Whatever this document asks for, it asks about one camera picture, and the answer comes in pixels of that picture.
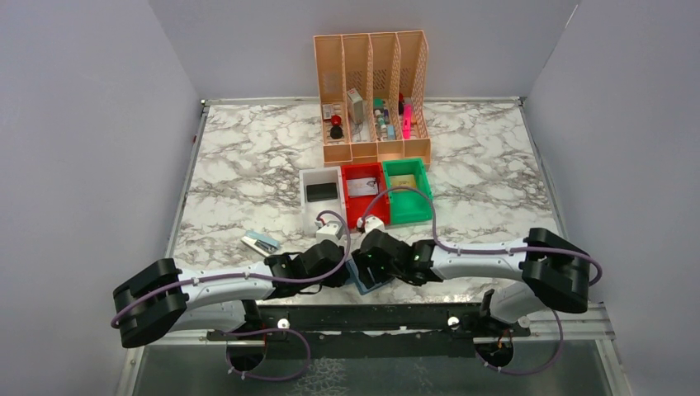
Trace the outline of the gold card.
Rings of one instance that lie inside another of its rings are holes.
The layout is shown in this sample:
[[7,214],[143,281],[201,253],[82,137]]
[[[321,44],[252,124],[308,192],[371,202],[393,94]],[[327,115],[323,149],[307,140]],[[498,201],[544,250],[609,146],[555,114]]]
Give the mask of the gold card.
[[417,189],[418,183],[414,174],[389,176],[391,187],[395,187],[395,192],[408,192],[409,189]]

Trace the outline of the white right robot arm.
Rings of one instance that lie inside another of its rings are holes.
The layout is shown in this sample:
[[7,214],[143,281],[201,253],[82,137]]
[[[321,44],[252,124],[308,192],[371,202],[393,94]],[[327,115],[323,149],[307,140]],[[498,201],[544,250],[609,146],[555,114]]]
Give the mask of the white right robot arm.
[[485,293],[476,314],[479,330],[495,336],[543,309],[582,314],[589,303],[590,255],[544,228],[504,243],[407,244],[380,229],[366,233],[352,254],[360,287],[397,279],[414,286],[458,278],[510,280]]

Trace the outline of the blue leather card holder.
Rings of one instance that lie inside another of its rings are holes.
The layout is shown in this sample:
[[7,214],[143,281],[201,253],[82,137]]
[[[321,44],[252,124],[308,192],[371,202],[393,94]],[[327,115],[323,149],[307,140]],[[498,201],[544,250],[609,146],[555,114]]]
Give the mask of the blue leather card holder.
[[349,280],[357,287],[360,295],[367,295],[393,281],[393,277],[385,272],[356,264],[354,260],[347,260],[345,267],[349,272]]

